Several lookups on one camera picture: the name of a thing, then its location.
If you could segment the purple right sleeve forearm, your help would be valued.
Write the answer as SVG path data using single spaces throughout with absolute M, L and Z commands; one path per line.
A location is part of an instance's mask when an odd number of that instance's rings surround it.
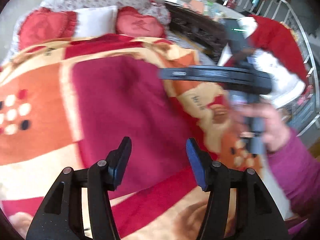
M 319 211 L 319 161 L 308 152 L 293 129 L 290 129 L 286 145 L 269 153 L 267 161 L 278 185 L 290 201 L 292 212 L 302 218 L 288 229 L 290 236 L 296 236 L 306 229 L 311 216 Z

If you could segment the right hand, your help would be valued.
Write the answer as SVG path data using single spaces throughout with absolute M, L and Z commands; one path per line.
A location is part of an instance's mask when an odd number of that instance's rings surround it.
M 232 128 L 239 137 L 249 135 L 249 127 L 245 123 L 246 117 L 260 118 L 264 124 L 262 141 L 268 152 L 277 152 L 290 139 L 290 128 L 282 121 L 280 113 L 267 100 L 248 105 L 237 105 L 229 111 L 229 116 L 232 120 Z

